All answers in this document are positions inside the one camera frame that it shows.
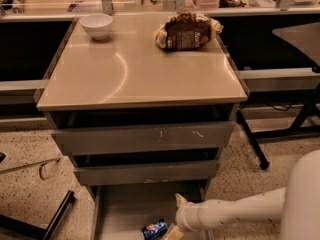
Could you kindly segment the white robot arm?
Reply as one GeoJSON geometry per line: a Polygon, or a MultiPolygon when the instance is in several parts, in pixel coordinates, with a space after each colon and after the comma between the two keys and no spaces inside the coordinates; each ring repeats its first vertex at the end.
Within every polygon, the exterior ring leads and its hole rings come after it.
{"type": "Polygon", "coordinates": [[[235,201],[193,203],[180,194],[175,197],[175,222],[161,240],[181,240],[188,232],[238,222],[278,222],[279,240],[320,240],[320,151],[301,157],[283,188],[235,201]]]}

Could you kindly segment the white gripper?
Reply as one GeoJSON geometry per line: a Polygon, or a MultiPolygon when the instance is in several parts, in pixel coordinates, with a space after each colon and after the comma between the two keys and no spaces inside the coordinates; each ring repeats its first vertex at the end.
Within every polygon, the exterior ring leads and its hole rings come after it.
{"type": "Polygon", "coordinates": [[[161,240],[181,240],[184,232],[197,231],[199,226],[198,205],[179,193],[175,194],[178,206],[175,216],[176,224],[171,224],[161,240]]]}

